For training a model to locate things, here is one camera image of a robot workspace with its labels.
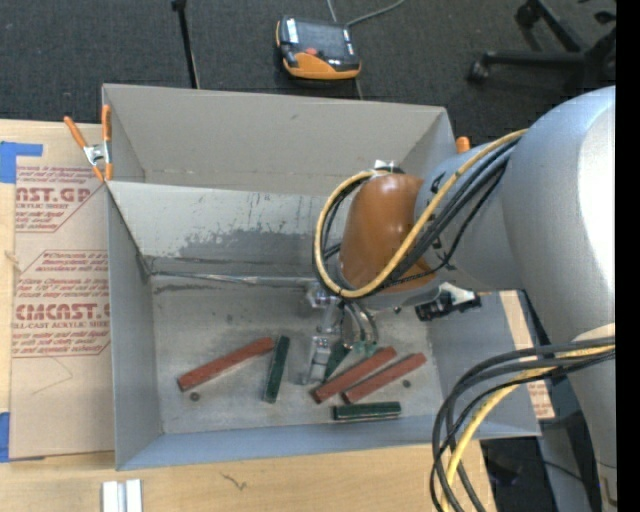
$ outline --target metal bracket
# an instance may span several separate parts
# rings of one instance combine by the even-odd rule
[[[142,512],[142,480],[102,483],[102,512]]]

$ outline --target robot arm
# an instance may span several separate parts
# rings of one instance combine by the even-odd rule
[[[443,283],[523,289],[552,343],[603,331],[615,337],[614,169],[609,87],[428,175],[373,173],[358,181],[335,280],[322,268],[322,281],[374,309],[433,301]],[[603,510],[617,510],[615,360],[570,380],[592,438]]]

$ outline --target red stick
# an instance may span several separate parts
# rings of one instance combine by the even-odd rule
[[[382,365],[388,363],[396,357],[396,355],[398,354],[393,347],[386,347],[382,350],[378,350],[370,358],[365,359],[361,363],[358,363],[345,371],[343,374],[331,379],[319,388],[316,388],[311,392],[311,396],[318,403],[324,402],[327,398],[331,398],[333,395],[340,393],[340,391],[354,385],[360,379],[363,379],[374,370],[377,370]]]
[[[411,354],[410,356],[405,357],[402,361],[394,364],[393,366],[390,366],[386,370],[382,370],[373,377],[370,377],[360,384],[356,384],[352,388],[348,389],[347,391],[342,393],[342,398],[344,398],[345,402],[349,404],[357,402],[368,394],[377,391],[387,384],[390,384],[394,380],[403,377],[416,368],[419,368],[426,362],[427,358],[424,354]]]
[[[178,377],[178,387],[180,391],[188,391],[189,389],[207,382],[215,377],[218,377],[221,373],[236,366],[247,359],[252,357],[261,356],[266,354],[270,350],[273,350],[275,342],[272,338],[260,338],[249,343],[226,356],[219,357],[213,361],[208,362],[198,368],[185,373],[181,377]]]

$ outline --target black cable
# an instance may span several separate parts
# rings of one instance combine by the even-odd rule
[[[487,189],[487,191],[482,195],[482,197],[478,200],[478,202],[473,206],[473,208],[471,209],[471,212],[469,212],[469,215],[467,215],[467,217],[465,218],[464,222],[462,223],[462,226],[458,230],[458,233],[456,234],[456,236],[455,236],[455,238],[453,240],[453,243],[451,244],[451,247],[450,247],[449,251],[445,252],[444,258],[442,258],[440,260],[440,264],[437,267],[435,267],[433,269],[430,269],[430,270],[428,270],[426,272],[421,272],[419,274],[414,274],[412,276],[395,279],[394,281],[391,281],[388,284],[384,284],[383,283],[381,288],[383,288],[383,289],[384,288],[390,288],[392,286],[397,286],[399,284],[403,284],[403,283],[406,283],[408,281],[413,281],[415,279],[421,279],[421,278],[429,276],[431,274],[435,274],[439,270],[441,270],[441,269],[445,268],[446,266],[448,266],[449,265],[449,261],[453,257],[453,254],[455,253],[455,250],[457,249],[458,244],[460,243],[460,240],[462,239],[462,235],[464,234],[466,229],[471,224],[471,221],[474,219],[474,217],[480,211],[480,208],[482,208],[482,205],[487,201],[489,196],[493,193],[493,191],[498,186],[498,183],[500,182],[500,179],[504,175],[505,170],[506,169],[503,169],[501,172],[498,173],[497,177],[495,178],[495,181],[491,184],[491,186]]]
[[[573,365],[578,365],[583,363],[589,363],[590,361],[592,361],[592,359],[593,359],[593,356],[566,357],[562,359],[555,359],[554,360],[555,362],[551,366],[558,366],[558,367],[573,366]],[[548,364],[548,361],[549,361],[548,359],[543,361],[537,361],[537,363],[539,364],[535,364],[536,362],[526,362],[526,363],[523,362],[521,364],[516,364],[516,365],[505,365],[503,367],[494,369],[493,371],[487,371],[486,374],[482,376],[476,376],[475,378],[478,379],[479,377],[481,377],[480,378],[480,382],[481,382],[481,381],[488,380],[500,375],[505,375],[507,373],[513,373],[515,371],[532,369],[532,368],[549,367],[550,365]],[[468,384],[470,387],[470,386],[473,386],[474,382],[468,382]],[[449,432],[453,429],[453,413],[454,413],[453,408],[448,408],[446,421],[447,421],[447,431]],[[455,450],[455,447],[456,447],[455,439],[452,439],[450,441],[449,447],[451,448],[451,450]],[[463,486],[465,487],[467,494],[469,494],[469,497],[471,498],[471,501],[473,502],[476,509],[483,510],[482,504],[480,503],[480,500],[478,499],[475,492],[473,491],[473,487],[471,485],[471,482],[469,481],[469,478],[467,477],[466,471],[464,470],[462,463],[460,463],[460,465],[458,466],[458,476],[460,477],[460,480]]]
[[[432,221],[429,227],[421,235],[418,242],[415,244],[404,259],[398,264],[396,269],[390,274],[388,281],[400,279],[402,275],[407,272],[420,258],[424,256],[424,253],[431,247],[435,240],[442,234],[442,232],[449,225],[451,220],[462,210],[464,206],[474,197],[474,195],[486,184],[486,182],[497,173],[503,171],[504,166],[508,163],[513,147],[517,143],[517,140],[510,141],[504,144],[485,156],[480,162],[476,163],[473,170],[470,170],[470,176],[467,180],[458,188],[456,193],[449,199],[447,204],[443,207],[440,214]],[[480,181],[478,186],[474,187],[473,193],[466,194],[467,190],[483,176],[483,180]]]
[[[463,424],[464,420],[466,419],[466,416],[471,412],[473,407],[475,407],[480,400],[482,400],[483,398],[485,398],[489,394],[494,393],[495,391],[498,391],[499,389],[502,389],[504,387],[513,386],[513,385],[519,385],[519,384],[528,383],[528,382],[534,382],[534,381],[542,380],[542,379],[549,378],[549,377],[565,376],[565,375],[568,375],[569,373],[573,373],[574,371],[582,370],[582,369],[584,369],[584,368],[586,368],[588,366],[591,366],[593,364],[597,364],[597,363],[603,362],[605,360],[609,360],[609,359],[613,358],[614,356],[615,356],[615,350],[612,350],[611,352],[606,353],[604,355],[598,355],[597,357],[594,356],[594,358],[591,361],[587,362],[587,363],[575,364],[575,365],[572,365],[569,368],[551,369],[549,372],[547,372],[544,375],[538,375],[538,376],[534,376],[534,377],[527,377],[527,378],[523,378],[523,379],[518,379],[518,380],[505,382],[503,384],[500,384],[499,386],[495,386],[495,387],[487,390],[486,392],[484,392],[480,396],[478,396],[476,399],[474,399],[467,406],[467,408],[463,411],[463,413],[461,413],[458,421],[454,425],[454,428],[452,429],[451,432],[449,432],[447,438],[445,439],[442,447],[439,449],[437,454],[436,454],[435,447],[438,446],[438,444],[439,444],[439,433],[436,434],[436,428],[434,427],[434,441],[433,442],[436,443],[436,441],[437,441],[438,444],[433,444],[433,446],[434,446],[434,466],[432,468],[431,475],[430,475],[430,486],[431,486],[431,496],[432,496],[432,499],[434,500],[434,504],[436,505],[436,508],[438,510],[442,510],[442,508],[440,507],[440,504],[438,502],[438,499],[435,496],[435,488],[434,488],[435,473],[438,474],[441,486],[443,488],[443,492],[447,495],[447,499],[449,500],[451,505],[454,506],[456,511],[464,512],[460,508],[460,505],[459,505],[458,501],[456,500],[455,496],[453,495],[453,491],[451,490],[450,486],[448,485],[448,483],[446,481],[446,473],[445,473],[444,468],[442,466],[442,460],[441,459],[442,459],[442,456],[443,456],[444,452],[446,451],[446,449],[448,447],[451,447],[452,439],[454,439],[455,434],[460,429],[461,425]],[[439,425],[441,427],[442,426],[441,425],[442,418],[441,418],[440,413],[438,414],[438,417],[440,417]],[[473,491],[473,488],[471,487],[470,484],[469,484],[469,488],[466,489],[466,490],[467,490],[467,492],[470,493],[470,496],[471,496],[471,494],[475,495],[475,492]],[[482,504],[480,504],[480,506],[477,507],[477,509],[480,510],[480,511],[484,510],[484,508],[482,507]]]
[[[598,342],[600,344],[600,346],[606,346],[607,344],[610,344],[610,342]],[[512,356],[514,353],[509,353],[506,354],[505,356]],[[444,454],[445,450],[447,449],[447,447],[450,447],[452,450],[455,449],[455,434],[457,433],[457,431],[460,429],[462,423],[464,422],[464,419],[466,418],[466,416],[470,413],[470,411],[473,409],[473,407],[475,407],[475,405],[485,396],[501,389],[507,386],[513,386],[513,385],[518,385],[521,383],[525,383],[525,382],[533,382],[536,380],[542,380],[545,378],[549,378],[551,376],[553,377],[560,377],[560,376],[564,376],[567,375],[569,373],[572,373],[573,371],[578,371],[580,369],[586,368],[587,366],[591,366],[593,364],[597,364],[599,362],[602,362],[604,360],[608,360],[611,359],[615,356],[615,349],[612,349],[611,351],[605,353],[604,355],[602,354],[597,354],[597,355],[593,355],[593,356],[587,356],[585,358],[579,358],[580,362],[576,362],[575,360],[572,362],[571,365],[569,365],[568,368],[564,368],[564,364],[562,364],[562,366],[560,365],[560,363],[564,363],[565,361],[568,361],[569,358],[555,358],[555,359],[547,359],[544,361],[540,361],[541,363],[543,363],[541,365],[541,367],[544,366],[548,366],[550,367],[550,371],[543,374],[543,375],[539,375],[539,376],[535,376],[535,377],[530,377],[530,378],[525,378],[525,379],[518,379],[518,380],[513,380],[513,381],[509,381],[506,382],[504,384],[501,384],[499,386],[495,386],[494,388],[489,389],[488,391],[482,393],[479,397],[477,397],[476,399],[474,399],[468,406],[467,408],[463,411],[463,413],[461,413],[458,421],[454,424],[451,425],[449,422],[451,421],[451,413],[453,411],[453,406],[455,403],[455,398],[457,395],[459,396],[462,392],[464,392],[466,389],[468,389],[470,386],[462,386],[463,389],[462,390],[458,390],[457,393],[452,393],[449,395],[449,397],[447,398],[447,400],[445,401],[445,403],[443,403],[443,406],[441,407],[440,411],[438,412],[438,415],[436,416],[436,421],[435,421],[435,425],[434,425],[434,430],[433,430],[433,439],[432,439],[432,443],[433,443],[433,450],[434,450],[434,467],[432,469],[432,473],[431,473],[431,486],[432,486],[432,498],[434,498],[437,502],[437,498],[435,497],[435,490],[433,489],[433,484],[435,481],[435,474],[438,474],[438,477],[441,481],[441,485],[443,487],[443,492],[445,492],[445,494],[447,494],[447,498],[449,499],[450,503],[454,506],[454,508],[456,508],[456,505],[458,508],[456,508],[456,510],[461,510],[459,507],[459,503],[457,502],[457,500],[455,499],[455,496],[453,496],[451,489],[449,488],[449,486],[446,484],[446,473],[444,471],[444,468],[442,467],[442,462],[441,462],[441,458],[442,455]],[[497,356],[496,358],[491,358],[493,360],[500,360],[503,359],[501,356]],[[467,374],[460,379],[460,381],[465,380],[468,384],[470,384],[470,382],[468,380],[466,380],[465,377],[467,376],[474,376],[474,374],[476,374],[476,369],[479,367],[486,367],[487,363],[489,361],[485,361],[483,363],[481,363],[481,365],[478,365],[477,367],[474,367],[472,370],[470,370],[469,372],[467,372]],[[442,444],[442,447],[439,449],[439,452],[436,453],[436,447],[440,446],[440,430],[442,428],[442,416],[445,413],[445,411],[447,412],[447,416],[448,416],[448,435],[447,438],[445,439],[444,443]],[[464,472],[464,469],[462,469],[463,466],[462,464],[460,464],[459,468],[458,468],[458,474],[462,477],[462,475],[464,475],[464,480],[463,483],[466,480],[467,485],[465,485],[465,489],[467,490],[467,492],[469,493],[470,498],[472,499],[472,501],[474,502],[474,506],[476,506],[476,509],[478,510],[484,510],[484,508],[482,507],[482,504],[479,502],[479,500],[477,499],[477,496],[475,495],[475,492],[473,491],[473,487],[471,486],[470,482],[468,481],[468,478],[466,477],[466,473]],[[441,510],[439,503],[435,503],[436,507],[438,508],[438,510]]]
[[[605,347],[607,345],[610,344],[610,338],[605,338],[602,340],[593,340],[593,341],[589,341],[589,342],[584,342],[586,343],[586,345],[580,345],[580,347],[582,348],[599,348],[599,347]],[[436,417],[436,423],[435,423],[435,427],[434,427],[434,434],[433,434],[433,442],[434,442],[434,446],[437,446],[439,444],[439,436],[440,436],[440,430],[442,428],[442,414],[443,411],[447,411],[447,410],[453,410],[454,408],[454,404],[455,404],[455,400],[457,399],[457,397],[459,397],[462,393],[464,393],[464,391],[466,391],[467,389],[469,389],[472,385],[473,385],[473,380],[476,376],[480,375],[481,372],[485,371],[488,368],[491,368],[492,366],[496,366],[502,363],[505,363],[507,361],[513,360],[513,359],[519,359],[521,357],[527,357],[527,356],[532,356],[532,355],[538,355],[538,356],[545,356],[547,354],[550,353],[562,353],[562,352],[567,352],[567,351],[572,351],[576,349],[576,345],[573,343],[565,343],[562,345],[557,345],[555,347],[552,346],[546,346],[546,347],[533,347],[530,349],[523,349],[523,350],[516,350],[516,351],[512,351],[506,354],[500,354],[498,356],[494,356],[492,358],[489,358],[477,365],[475,365],[473,368],[471,368],[469,371],[467,371],[456,383],[456,385],[454,386],[453,390],[451,391],[451,393],[449,394],[449,396],[447,397],[447,399],[444,401],[444,403],[441,406],[441,409]],[[553,363],[549,363],[550,360],[546,360],[544,362],[546,362],[547,364],[549,364],[550,366],[554,366]]]

